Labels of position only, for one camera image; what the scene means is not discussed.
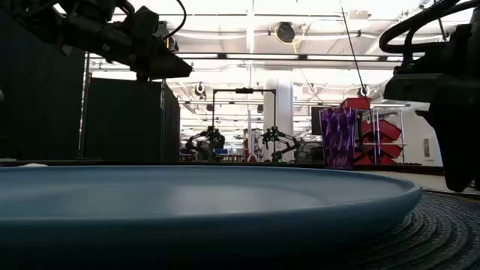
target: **robotic manipulator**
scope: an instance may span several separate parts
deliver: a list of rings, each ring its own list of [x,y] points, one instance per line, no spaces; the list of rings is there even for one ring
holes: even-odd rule
[[[72,47],[98,54],[129,66],[143,82],[188,77],[192,71],[167,48],[173,33],[159,30],[158,14],[144,6],[135,11],[127,0],[0,0],[0,8],[65,55]],[[126,13],[123,22],[109,22],[116,8]]]
[[[421,13],[391,27],[379,39],[386,53],[403,54],[403,62],[385,86],[384,97],[430,103],[417,112],[435,130],[447,187],[463,191],[480,182],[480,1],[439,0]],[[447,29],[443,42],[412,44],[424,25],[444,16],[474,8],[470,23]],[[389,44],[408,32],[403,45]],[[413,53],[424,53],[416,60]]]
[[[198,133],[197,135],[193,135],[188,139],[187,143],[185,144],[185,147],[190,150],[195,150],[197,153],[203,153],[205,151],[204,148],[195,146],[194,145],[194,140],[200,138],[200,137],[205,137],[209,143],[209,149],[208,151],[208,160],[209,161],[214,161],[215,160],[215,149],[223,149],[225,145],[225,136],[220,134],[220,131],[218,129],[215,129],[214,127],[210,126],[208,127],[207,130],[202,131],[201,133]]]
[[[262,135],[263,143],[265,144],[265,147],[268,149],[269,148],[269,142],[280,142],[283,143],[286,148],[280,151],[276,151],[274,153],[271,153],[271,160],[273,162],[282,162],[282,156],[292,150],[298,149],[300,147],[300,142],[297,141],[297,139],[293,136],[290,136],[288,134],[285,134],[281,131],[278,131],[278,127],[271,127],[267,128],[267,132]],[[285,138],[287,140],[291,140],[293,142],[293,145],[290,145],[286,140],[280,139],[280,137]]]

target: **blue plate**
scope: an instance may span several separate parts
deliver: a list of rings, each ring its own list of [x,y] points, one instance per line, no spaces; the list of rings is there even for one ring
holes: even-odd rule
[[[323,169],[2,168],[0,247],[83,258],[324,251],[381,233],[420,197],[409,181]]]

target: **ceiling light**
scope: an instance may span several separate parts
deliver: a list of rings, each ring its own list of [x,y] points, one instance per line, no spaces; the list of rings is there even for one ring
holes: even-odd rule
[[[263,105],[260,101],[235,101],[235,105]]]
[[[396,108],[396,107],[408,107],[409,104],[371,104],[370,105],[372,108],[375,108],[375,107],[392,107],[392,108]]]
[[[378,61],[379,56],[356,56],[352,55],[309,55],[307,60],[322,60],[322,61]]]
[[[213,104],[213,101],[179,100],[178,104]],[[215,101],[215,105],[230,104],[229,101]]]
[[[296,106],[325,106],[322,102],[294,102]]]
[[[392,61],[392,62],[402,62],[404,60],[403,56],[389,56],[387,58],[387,61]]]
[[[229,53],[226,55],[228,59],[262,59],[262,60],[296,60],[297,55],[284,54],[253,54],[253,53]]]
[[[177,53],[181,59],[217,59],[217,53]]]

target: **cable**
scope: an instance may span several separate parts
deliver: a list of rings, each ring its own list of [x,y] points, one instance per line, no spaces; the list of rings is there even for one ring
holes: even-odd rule
[[[348,41],[349,41],[349,44],[350,44],[350,49],[352,50],[353,61],[355,62],[355,67],[357,69],[358,79],[360,80],[361,90],[363,90],[363,92],[365,92],[365,85],[363,84],[362,74],[360,73],[359,63],[357,62],[355,50],[353,49],[352,38],[350,37],[350,31],[348,29],[347,18],[345,17],[344,5],[342,4],[342,0],[338,0],[338,1],[340,2],[340,8],[342,10],[343,23],[345,23],[346,33],[348,34]],[[369,109],[369,112],[370,112],[370,126],[372,128],[372,131],[374,131],[374,113],[373,113],[371,108]],[[375,134],[373,135],[373,142],[375,143],[375,153],[377,153],[378,142],[377,142],[377,137],[375,136]]]
[[[444,17],[444,16],[448,16],[450,14],[454,14],[454,13],[457,13],[459,11],[464,11],[466,9],[470,9],[470,8],[474,8],[476,6],[478,6],[478,4],[480,4],[480,1],[479,0],[472,0],[472,1],[467,1],[467,2],[464,2],[464,3],[461,3],[461,4],[457,4],[455,5],[454,7],[451,7],[449,8],[448,10],[444,10],[441,15],[439,16],[439,24],[440,24],[440,30],[442,31],[442,37],[443,37],[443,40],[446,41],[446,35],[445,35],[445,31],[443,29],[443,24],[442,24],[442,20],[440,18]],[[413,47],[415,46],[414,44],[412,44],[413,42],[413,35],[421,28],[423,27],[425,24],[427,24],[429,22],[426,22],[426,20],[424,21],[424,23],[422,24],[418,24],[416,25],[415,27],[411,28],[408,35],[405,37],[405,43],[403,44],[403,64],[406,64],[406,63],[409,63],[413,60],[413,52],[414,52],[414,49]]]
[[[127,17],[132,17],[135,13],[135,7],[129,1],[125,1],[120,7],[120,10],[123,11]]]
[[[280,41],[282,44],[292,45],[293,51],[295,52],[296,55],[298,55],[299,52],[297,51],[296,44],[298,44],[301,40],[297,40],[297,42],[295,42],[295,43],[293,43],[293,42],[292,42],[292,43],[283,42],[282,40],[280,40],[280,38],[278,38],[277,32],[278,32],[278,26],[277,26],[277,27],[275,28],[275,30],[274,30],[275,37],[276,37],[276,38],[278,39],[278,41]],[[303,29],[303,33],[301,34],[301,36],[302,36],[302,37],[305,36],[305,28]],[[311,92],[313,93],[313,95],[315,95],[315,97],[316,97],[321,103],[325,103],[325,102],[323,102],[323,100],[317,95],[317,93],[315,93],[315,91],[312,89],[311,84],[308,82],[307,77],[305,76],[305,73],[303,72],[303,69],[302,69],[302,68],[300,68],[300,71],[301,71],[301,75],[303,76],[303,78],[305,79],[305,82],[306,82],[307,85],[308,85],[308,88],[310,88],[310,90],[311,90]]]
[[[168,35],[166,35],[163,39],[166,40],[167,38],[172,37],[176,32],[180,31],[182,29],[183,25],[187,21],[187,11],[185,10],[185,7],[182,3],[182,1],[177,0],[178,4],[180,5],[180,8],[183,10],[183,20],[181,21],[180,25],[173,31],[171,31]]]
[[[394,25],[380,37],[380,49],[386,53],[404,53],[405,50],[410,50],[412,53],[416,53],[424,52],[435,47],[442,47],[443,43],[439,42],[421,43],[410,46],[389,45],[389,42],[399,35],[402,35],[404,32],[410,31],[412,28],[420,29],[427,23],[445,16],[445,12],[453,8],[459,1],[460,0],[440,0],[434,3],[431,7],[423,10],[421,13]]]
[[[348,31],[347,18],[345,17],[345,11],[344,11],[344,6],[342,5],[342,0],[339,0],[339,2],[340,2],[340,8],[342,10],[343,22],[345,23],[346,33],[350,33],[350,31]],[[365,85],[363,84],[362,75],[360,74],[359,63],[357,62],[357,57],[355,55],[355,50],[353,49],[352,38],[350,37],[350,34],[348,34],[348,41],[350,43],[350,49],[352,50],[353,61],[355,62],[358,78],[360,79],[361,90],[365,92]]]
[[[445,34],[445,29],[443,28],[442,18],[438,18],[438,24],[440,27],[440,32],[442,33],[443,41],[447,41],[447,35]]]

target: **black curtain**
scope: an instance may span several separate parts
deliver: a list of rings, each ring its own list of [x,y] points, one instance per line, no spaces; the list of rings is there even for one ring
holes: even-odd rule
[[[322,135],[322,128],[320,127],[320,110],[319,107],[311,107],[311,126],[312,135]]]
[[[161,84],[91,79],[85,158],[161,162]]]
[[[162,161],[177,162],[180,159],[180,106],[172,90],[163,88],[163,136]]]
[[[0,30],[0,158],[76,158],[85,53],[63,56],[1,10]]]

